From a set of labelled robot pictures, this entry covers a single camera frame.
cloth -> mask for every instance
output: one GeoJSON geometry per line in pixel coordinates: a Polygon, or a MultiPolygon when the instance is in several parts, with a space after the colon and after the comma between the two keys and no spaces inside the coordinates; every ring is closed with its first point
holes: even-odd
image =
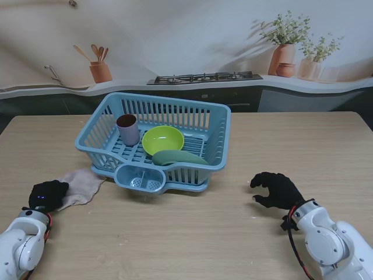
{"type": "Polygon", "coordinates": [[[66,174],[58,181],[69,184],[66,196],[62,199],[62,206],[57,209],[61,211],[71,205],[90,202],[105,180],[89,169],[80,169],[66,174]]]}
{"type": "Polygon", "coordinates": [[[52,212],[60,208],[62,199],[66,196],[69,184],[58,180],[36,184],[29,196],[30,209],[42,207],[45,212],[52,212]]]}

lime green bowl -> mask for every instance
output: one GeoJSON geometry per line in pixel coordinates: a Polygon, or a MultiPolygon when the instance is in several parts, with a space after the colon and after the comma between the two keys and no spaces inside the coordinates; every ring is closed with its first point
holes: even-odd
{"type": "Polygon", "coordinates": [[[184,136],[177,128],[161,125],[144,134],[142,146],[151,156],[163,150],[181,150],[184,146],[184,136]]]}

wooden table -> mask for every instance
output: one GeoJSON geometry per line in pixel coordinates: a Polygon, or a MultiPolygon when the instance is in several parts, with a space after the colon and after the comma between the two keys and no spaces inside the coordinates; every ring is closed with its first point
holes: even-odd
{"type": "MultiPolygon", "coordinates": [[[[16,117],[0,135],[0,232],[34,184],[90,166],[74,147],[88,119],[16,117]]],[[[334,221],[373,242],[373,135],[357,114],[240,113],[232,115],[228,164],[207,191],[144,202],[107,181],[89,204],[54,215],[31,279],[306,279],[280,229],[285,212],[251,200],[248,180],[265,170],[289,176],[334,221]]],[[[302,238],[295,235],[307,261],[302,238]]]]}

black robotic glove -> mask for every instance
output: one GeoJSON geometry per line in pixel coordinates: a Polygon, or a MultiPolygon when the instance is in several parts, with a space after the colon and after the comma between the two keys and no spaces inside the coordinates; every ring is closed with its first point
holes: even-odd
{"type": "Polygon", "coordinates": [[[43,207],[44,212],[52,212],[62,206],[62,199],[69,189],[68,183],[58,180],[43,182],[34,185],[29,196],[30,209],[43,207]]]}
{"type": "Polygon", "coordinates": [[[250,187],[255,188],[259,186],[268,188],[269,196],[254,195],[252,199],[264,207],[277,207],[290,210],[293,206],[305,202],[297,187],[284,174],[259,173],[251,180],[250,187]]]}

green plate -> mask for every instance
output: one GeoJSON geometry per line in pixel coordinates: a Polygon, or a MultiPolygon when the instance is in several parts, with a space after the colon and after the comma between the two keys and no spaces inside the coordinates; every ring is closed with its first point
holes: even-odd
{"type": "Polygon", "coordinates": [[[199,156],[184,150],[161,150],[152,159],[155,165],[165,166],[177,162],[196,163],[197,165],[209,165],[207,161],[199,156]]]}

